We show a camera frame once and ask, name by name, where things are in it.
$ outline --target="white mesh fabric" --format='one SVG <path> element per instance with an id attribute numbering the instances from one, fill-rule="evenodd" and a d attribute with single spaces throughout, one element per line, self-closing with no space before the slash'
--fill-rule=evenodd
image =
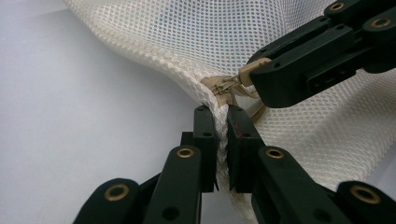
<path id="1" fill-rule="evenodd" d="M 227 191 L 228 106 L 218 106 L 200 81 L 235 74 L 252 53 L 312 20 L 332 1 L 65 2 L 110 48 L 163 72 L 210 107 L 221 139 L 219 183 L 241 217 L 254 223 L 249 195 Z M 268 109 L 256 127 L 267 145 L 287 149 L 319 184 L 335 189 L 343 180 L 363 180 L 395 140 L 395 75 L 361 73 L 296 106 Z"/>

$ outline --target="white background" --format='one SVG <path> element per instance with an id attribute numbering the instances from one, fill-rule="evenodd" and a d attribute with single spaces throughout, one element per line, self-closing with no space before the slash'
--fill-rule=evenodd
<path id="1" fill-rule="evenodd" d="M 71 223 L 107 180 L 158 174 L 198 106 L 115 54 L 62 0 L 0 2 L 0 223 Z M 396 198 L 393 148 L 368 182 Z M 202 223 L 241 223 L 222 193 Z"/>

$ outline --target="brass grommet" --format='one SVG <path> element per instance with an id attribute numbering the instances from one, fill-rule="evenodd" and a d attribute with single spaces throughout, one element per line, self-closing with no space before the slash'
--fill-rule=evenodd
<path id="1" fill-rule="evenodd" d="M 330 7 L 331 11 L 337 11 L 344 7 L 344 3 L 336 3 Z"/>
<path id="2" fill-rule="evenodd" d="M 381 28 L 390 24 L 392 20 L 390 18 L 379 18 L 371 23 L 374 28 Z"/>
<path id="3" fill-rule="evenodd" d="M 113 191 L 115 189 L 120 189 L 121 192 L 116 195 L 112 194 L 111 191 Z M 129 189 L 126 185 L 124 185 L 124 184 L 113 185 L 106 190 L 105 198 L 110 202 L 116 202 L 116 201 L 119 201 L 119 200 L 125 198 L 125 196 L 128 195 L 128 193 L 129 193 Z"/>
<path id="4" fill-rule="evenodd" d="M 381 202 L 381 198 L 379 198 L 378 194 L 363 186 L 354 185 L 350 188 L 350 192 L 357 199 L 365 203 L 378 204 Z"/>
<path id="5" fill-rule="evenodd" d="M 189 148 L 182 148 L 177 151 L 177 155 L 180 158 L 189 158 L 194 155 L 194 151 Z"/>
<path id="6" fill-rule="evenodd" d="M 267 156 L 274 158 L 274 159 L 282 159 L 285 154 L 283 154 L 283 152 L 279 149 L 276 148 L 269 148 L 265 151 L 265 154 L 267 154 Z"/>

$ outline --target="white fabric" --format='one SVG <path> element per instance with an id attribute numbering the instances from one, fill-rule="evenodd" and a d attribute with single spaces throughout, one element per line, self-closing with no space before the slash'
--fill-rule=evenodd
<path id="1" fill-rule="evenodd" d="M 228 106 L 219 107 L 200 81 L 234 75 L 252 53 L 320 15 L 332 1 L 65 2 L 110 48 L 163 72 L 210 107 L 221 139 L 218 180 L 228 193 Z M 343 180 L 364 180 L 395 140 L 395 75 L 361 72 L 293 107 L 268 109 L 256 127 L 267 145 L 288 150 L 319 184 L 335 189 Z M 228 194 L 241 217 L 254 223 L 249 195 Z"/>

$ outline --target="zipper slider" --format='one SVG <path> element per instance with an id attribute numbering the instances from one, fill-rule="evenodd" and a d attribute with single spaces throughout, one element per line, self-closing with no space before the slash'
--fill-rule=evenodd
<path id="1" fill-rule="evenodd" d="M 224 93 L 230 92 L 230 90 L 236 86 L 239 85 L 239 83 L 232 79 L 232 80 L 226 80 L 227 78 L 224 78 L 222 80 L 222 83 L 219 85 L 215 85 L 212 87 L 210 90 L 215 94 L 215 95 L 222 95 Z"/>

